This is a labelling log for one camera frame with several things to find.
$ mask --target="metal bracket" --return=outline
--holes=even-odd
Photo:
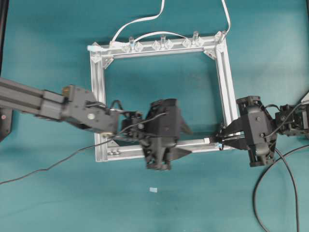
[[[0,142],[12,131],[13,110],[0,108]]]
[[[309,101],[309,92],[303,97],[302,100],[300,100],[301,102],[304,102],[304,101]]]
[[[93,43],[88,46],[90,51],[92,90],[99,102],[106,103],[104,70],[116,59],[150,57],[169,54],[183,54],[203,52],[216,62],[221,102],[223,109],[224,125],[229,125],[238,118],[233,80],[230,70],[227,45],[223,33],[214,36],[200,37],[194,32],[192,38],[167,39],[161,36],[160,41],[116,43],[111,45],[98,45]],[[103,143],[106,138],[95,134],[95,143]],[[220,145],[211,143],[208,138],[179,141],[177,147],[183,147],[193,153],[206,151],[219,151]],[[96,161],[124,160],[142,158],[143,152],[139,145],[117,146],[113,143],[96,147]]]

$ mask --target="teal surface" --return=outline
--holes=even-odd
[[[309,90],[305,1],[227,4],[236,97],[296,103]],[[159,5],[159,0],[11,1],[2,77],[55,92],[69,84],[90,88],[86,46],[107,43],[124,23],[156,14]],[[225,27],[220,0],[168,0],[158,19],[131,25],[120,40],[156,30],[214,34]],[[220,122],[215,69],[207,57],[117,62],[107,71],[109,102],[119,98],[126,108],[145,112],[150,101],[176,95],[194,131],[211,131]],[[47,167],[93,142],[92,134],[65,123],[16,113],[12,134],[0,144],[0,181]],[[307,143],[281,136],[278,148],[285,152]],[[299,187],[301,230],[309,231],[308,152],[288,161]],[[250,168],[247,152],[193,154],[172,165],[170,172],[154,172],[145,169],[143,159],[95,163],[94,151],[79,154],[50,172],[0,186],[0,230],[262,231],[253,217],[251,194],[263,168]],[[282,164],[262,184],[258,210],[270,231],[295,231],[294,192]]]

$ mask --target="black cable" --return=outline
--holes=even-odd
[[[284,156],[281,154],[281,152],[278,149],[275,149],[276,152],[278,153],[278,155],[280,156],[280,158],[283,160],[293,183],[293,187],[294,187],[294,193],[295,193],[295,210],[296,210],[296,231],[299,232],[299,205],[298,205],[298,191],[297,191],[297,185],[296,185],[296,181],[295,178],[293,176],[293,173],[291,171],[290,166],[288,165],[286,159],[284,158]]]
[[[305,103],[309,103],[309,100],[307,101],[303,101],[299,104],[297,104],[293,110],[290,111],[290,113],[286,116],[285,120],[280,124],[280,126],[278,126],[272,133],[266,135],[264,138],[267,138],[267,137],[271,137],[272,135],[274,135],[275,133],[277,133],[278,130],[280,130],[280,128],[285,124],[285,122],[289,119],[289,117],[295,112],[295,110],[297,110],[300,106],[302,106],[303,104]]]
[[[121,105],[121,102],[120,102],[119,100],[114,100],[114,101],[112,102],[110,108],[112,109],[112,108],[114,107],[115,104],[118,104],[119,109],[124,110],[123,107],[122,107],[122,105]]]
[[[291,155],[292,153],[296,152],[296,151],[300,151],[300,150],[303,150],[303,149],[306,149],[306,148],[309,148],[309,145],[305,145],[305,146],[301,146],[301,147],[298,147],[296,149],[293,149],[291,151],[289,151],[288,153],[286,153],[285,155],[283,155],[283,157],[288,157],[289,155]],[[270,165],[269,167],[267,167],[263,172],[262,174],[259,176],[255,186],[254,186],[254,190],[253,190],[253,211],[254,211],[254,215],[257,219],[257,221],[259,222],[259,224],[261,225],[261,227],[264,229],[264,231],[266,232],[269,232],[269,230],[265,227],[265,225],[262,223],[259,215],[258,215],[258,212],[257,212],[257,209],[256,209],[256,193],[257,193],[257,190],[258,190],[258,187],[260,186],[260,183],[261,181],[263,180],[263,178],[265,177],[265,175],[269,172],[270,169],[272,169],[282,158],[280,157],[279,159],[277,159],[272,165]]]
[[[275,105],[275,104],[269,104],[269,105],[265,106],[265,109],[267,109],[269,107],[274,107],[274,108],[277,108],[279,111],[281,111],[281,109],[277,105]]]
[[[95,107],[95,106],[101,106],[102,108],[107,108],[107,106],[102,103],[102,102],[99,102],[99,101],[91,101],[91,102],[88,102],[86,104],[86,107]]]
[[[89,149],[91,149],[91,148],[94,148],[94,147],[101,146],[101,145],[103,145],[103,144],[109,143],[114,137],[119,136],[120,134],[122,134],[122,133],[123,133],[124,131],[126,131],[127,129],[129,129],[129,128],[131,128],[131,127],[135,127],[135,126],[137,126],[137,125],[139,125],[139,124],[143,124],[143,123],[147,123],[147,122],[153,121],[153,120],[155,120],[156,118],[158,118],[158,117],[160,117],[160,116],[163,116],[163,115],[166,115],[166,113],[160,113],[160,114],[158,114],[158,115],[156,115],[156,116],[154,116],[154,117],[152,117],[152,118],[150,118],[150,119],[147,119],[147,120],[144,120],[144,121],[142,121],[142,122],[129,125],[129,126],[125,127],[124,129],[122,129],[120,132],[118,132],[116,135],[111,136],[111,137],[109,138],[109,140],[107,140],[107,141],[105,141],[105,142],[103,142],[103,143],[81,148],[81,149],[75,151],[74,153],[72,153],[71,155],[69,155],[68,157],[66,157],[66,158],[64,158],[64,159],[62,159],[62,160],[60,160],[60,161],[58,161],[57,163],[54,163],[53,165],[49,166],[48,168],[38,169],[38,170],[35,170],[35,171],[31,172],[31,173],[28,173],[28,174],[26,174],[26,175],[23,175],[23,176],[21,176],[21,177],[18,177],[18,178],[15,178],[15,179],[11,179],[11,180],[2,181],[2,182],[0,182],[0,185],[3,185],[3,184],[7,184],[7,183],[10,183],[10,182],[14,182],[14,181],[17,181],[17,180],[24,179],[24,178],[26,178],[26,177],[28,177],[28,176],[30,176],[30,175],[32,175],[32,174],[38,173],[38,172],[47,172],[47,171],[49,171],[50,169],[52,169],[52,168],[56,167],[57,165],[59,165],[59,164],[65,162],[65,161],[69,160],[70,158],[72,158],[73,156],[75,156],[76,154],[78,154],[78,153],[80,153],[80,152],[82,152],[82,151],[86,151],[86,150],[89,150]]]
[[[4,35],[6,19],[9,9],[9,0],[0,1],[0,75],[2,71],[2,59],[3,59],[3,45],[4,45]]]

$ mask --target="black plastic part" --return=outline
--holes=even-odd
[[[150,111],[146,119],[151,119],[159,114],[165,115],[145,123],[144,128],[132,128],[131,137],[137,132],[139,142],[143,148],[148,169],[170,170],[172,160],[180,159],[191,151],[176,148],[180,133],[191,133],[190,128],[181,116],[181,111],[177,106],[176,99],[159,100],[151,104]],[[123,121],[123,126],[131,124],[136,120],[134,116]]]
[[[62,96],[66,97],[61,111],[62,120],[82,130],[117,134],[119,112],[107,112],[102,107],[86,107],[88,102],[96,101],[91,91],[70,85],[63,88]]]
[[[295,108],[294,105],[280,106],[280,112],[276,113],[276,125],[279,127],[286,120],[288,114]],[[287,136],[308,135],[309,133],[309,104],[296,109],[278,131]]]
[[[257,167],[274,162],[274,150],[277,135],[265,138],[274,129],[272,117],[261,103],[259,96],[248,96],[237,100],[240,117],[226,128],[223,128],[218,138],[223,145],[240,150],[248,150],[250,166]],[[240,136],[230,137],[231,134],[243,132]]]
[[[12,131],[13,110],[0,109],[0,142]]]
[[[4,45],[4,35],[5,35],[5,26],[6,18],[8,15],[9,9],[9,0],[0,1],[0,74],[2,70],[2,58],[3,58],[3,45]]]
[[[137,124],[142,121],[142,114],[136,111],[126,112],[125,117],[126,119],[122,120],[121,122],[121,130],[132,124]],[[140,132],[143,131],[143,124],[140,124],[140,126],[142,127],[140,129],[138,126],[130,127],[124,131],[124,134],[132,139],[138,139]]]

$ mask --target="white cable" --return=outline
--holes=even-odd
[[[128,26],[128,25],[130,25],[130,24],[132,24],[132,23],[143,22],[143,21],[148,21],[148,20],[153,20],[153,19],[158,18],[158,17],[162,14],[162,12],[163,12],[163,10],[164,10],[164,5],[165,5],[165,0],[162,0],[162,2],[161,2],[161,9],[160,9],[159,14],[157,14],[157,15],[150,16],[150,17],[145,17],[145,18],[135,19],[135,20],[133,20],[132,22],[129,22],[129,23],[127,23],[127,24],[124,24],[124,25],[116,32],[116,34],[114,35],[114,37],[112,38],[112,42],[115,42],[115,41],[116,41],[118,35],[121,33],[121,31],[122,31],[126,26]]]
[[[142,36],[136,38],[136,39],[134,40],[134,42],[137,42],[137,41],[139,41],[139,40],[141,40],[141,39],[143,39],[143,38],[149,37],[149,36],[153,36],[153,35],[162,35],[162,34],[176,35],[176,36],[182,37],[182,38],[184,38],[184,39],[187,38],[187,37],[185,37],[185,36],[183,36],[183,35],[180,35],[180,34],[177,34],[177,33],[174,33],[174,32],[170,32],[170,31],[155,31],[155,32],[150,32],[150,33],[144,34],[144,35],[142,35]]]
[[[230,15],[228,14],[228,10],[227,10],[225,0],[221,0],[221,1],[222,1],[222,5],[223,5],[223,8],[224,8],[224,12],[225,12],[225,16],[226,16],[226,20],[227,20],[227,24],[228,24],[228,28],[226,30],[226,33],[228,34],[228,32],[231,29],[231,19],[230,19]]]
[[[222,5],[223,5],[223,8],[224,8],[224,12],[225,12],[225,16],[226,16],[226,20],[227,20],[227,24],[228,24],[228,27],[227,27],[227,30],[226,31],[223,31],[222,33],[222,37],[220,39],[220,42],[222,42],[224,40],[224,38],[226,37],[226,35],[228,34],[228,32],[230,31],[231,29],[231,19],[230,19],[230,15],[228,13],[228,9],[227,9],[227,6],[226,6],[226,2],[225,0],[221,0],[222,2]]]

